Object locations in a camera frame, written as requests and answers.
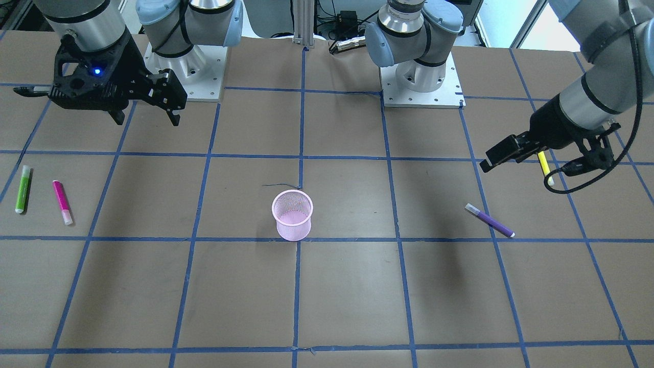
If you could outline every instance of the purple marker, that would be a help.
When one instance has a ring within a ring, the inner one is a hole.
[[[475,215],[475,217],[477,217],[478,219],[480,219],[480,220],[484,221],[485,223],[489,224],[490,227],[492,227],[495,230],[501,232],[502,235],[506,236],[507,238],[513,238],[515,236],[515,232],[513,232],[513,230],[511,230],[508,227],[502,225],[497,220],[495,220],[491,216],[488,216],[487,214],[483,213],[482,211],[480,211],[478,208],[471,205],[470,203],[466,204],[466,210],[468,210],[470,213]]]

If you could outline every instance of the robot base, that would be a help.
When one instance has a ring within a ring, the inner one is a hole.
[[[174,70],[188,94],[187,101],[220,102],[228,48],[206,45],[196,45],[195,47],[199,47],[201,50],[203,57],[200,58],[202,60],[192,55],[193,52],[187,54],[189,58],[186,58],[186,56],[175,59],[162,58],[153,54],[152,45],[148,44],[145,51],[145,66],[153,73],[167,67]],[[189,64],[198,62],[205,65],[199,68],[197,73],[190,75],[182,73],[182,71],[188,69]]]
[[[447,57],[447,75],[441,87],[433,92],[416,92],[404,88],[396,80],[398,65],[379,68],[381,85],[384,90],[384,106],[387,107],[429,107],[436,109],[458,109],[466,105],[461,83],[454,65],[452,54]]]

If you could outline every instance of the yellow marker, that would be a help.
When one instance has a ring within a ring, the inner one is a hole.
[[[545,153],[544,152],[539,152],[538,153],[538,160],[540,161],[540,168],[543,169],[543,175],[547,176],[549,174],[549,165],[547,164],[547,159],[545,158]],[[547,184],[550,187],[554,186],[554,178],[549,177],[547,180]]]

